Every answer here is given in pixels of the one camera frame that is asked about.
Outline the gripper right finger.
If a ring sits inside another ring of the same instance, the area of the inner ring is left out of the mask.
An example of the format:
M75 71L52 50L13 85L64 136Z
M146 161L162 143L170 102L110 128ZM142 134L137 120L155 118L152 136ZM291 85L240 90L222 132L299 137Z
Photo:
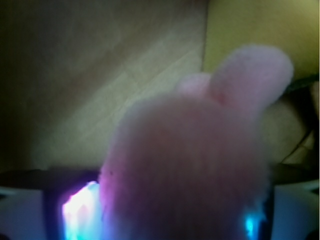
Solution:
M316 168L279 164L263 216L246 217L249 240L318 240L320 238L320 173Z

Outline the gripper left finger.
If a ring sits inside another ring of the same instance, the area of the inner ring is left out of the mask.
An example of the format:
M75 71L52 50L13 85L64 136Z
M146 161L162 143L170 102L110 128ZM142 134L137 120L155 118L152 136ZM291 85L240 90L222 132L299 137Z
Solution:
M98 172L13 170L0 175L2 240L100 240Z

